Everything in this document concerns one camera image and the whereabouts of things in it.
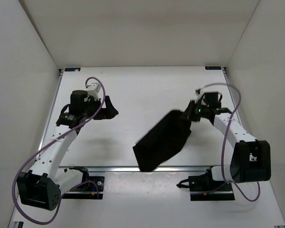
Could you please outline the black skirt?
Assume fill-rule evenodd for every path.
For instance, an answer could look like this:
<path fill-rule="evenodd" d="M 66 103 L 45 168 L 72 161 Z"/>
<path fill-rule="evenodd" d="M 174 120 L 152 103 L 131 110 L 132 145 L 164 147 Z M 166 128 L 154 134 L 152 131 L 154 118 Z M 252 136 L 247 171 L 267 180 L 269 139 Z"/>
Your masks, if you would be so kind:
<path fill-rule="evenodd" d="M 151 172 L 178 154 L 191 134 L 191 121 L 180 110 L 168 112 L 133 147 L 139 170 Z"/>

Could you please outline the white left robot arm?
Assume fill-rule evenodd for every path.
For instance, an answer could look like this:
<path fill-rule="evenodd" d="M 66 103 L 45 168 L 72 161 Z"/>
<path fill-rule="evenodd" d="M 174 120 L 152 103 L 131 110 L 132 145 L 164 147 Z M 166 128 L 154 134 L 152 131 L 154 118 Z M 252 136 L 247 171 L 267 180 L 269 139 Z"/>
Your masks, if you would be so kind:
<path fill-rule="evenodd" d="M 101 100 L 97 92 L 74 90 L 70 95 L 70 103 L 60 112 L 51 142 L 29 171 L 21 172 L 17 177 L 21 203 L 52 211 L 61 196 L 70 189 L 75 186 L 79 189 L 87 188 L 90 177 L 86 168 L 79 166 L 63 172 L 58 172 L 58 168 L 84 122 L 113 119 L 116 115 L 118 111 L 108 95 Z"/>

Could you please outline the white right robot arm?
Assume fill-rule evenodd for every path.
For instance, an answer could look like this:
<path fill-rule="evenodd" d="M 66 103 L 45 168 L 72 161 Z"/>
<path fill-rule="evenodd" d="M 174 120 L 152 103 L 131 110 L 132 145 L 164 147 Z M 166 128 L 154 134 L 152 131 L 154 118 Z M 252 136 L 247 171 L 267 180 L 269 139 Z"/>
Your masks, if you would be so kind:
<path fill-rule="evenodd" d="M 246 131 L 232 112 L 221 106 L 220 92 L 205 92 L 196 100 L 190 100 L 184 118 L 198 122 L 202 118 L 223 135 L 223 143 L 229 143 L 233 148 L 230 164 L 221 164 L 211 168 L 211 174 L 203 179 L 208 190 L 215 190 L 221 181 L 245 183 L 268 181 L 271 178 L 270 145 L 266 140 L 258 140 Z"/>

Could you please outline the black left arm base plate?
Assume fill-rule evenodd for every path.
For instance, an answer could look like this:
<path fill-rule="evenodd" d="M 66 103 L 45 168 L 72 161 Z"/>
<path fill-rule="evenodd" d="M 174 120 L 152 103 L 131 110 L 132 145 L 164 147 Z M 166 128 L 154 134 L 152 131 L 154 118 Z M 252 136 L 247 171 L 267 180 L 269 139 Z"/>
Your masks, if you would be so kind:
<path fill-rule="evenodd" d="M 80 199 L 80 200 L 102 200 L 105 187 L 105 176 L 92 176 L 85 167 L 74 166 L 64 169 L 66 174 L 75 174 L 71 188 L 68 191 L 61 191 L 63 199 Z"/>

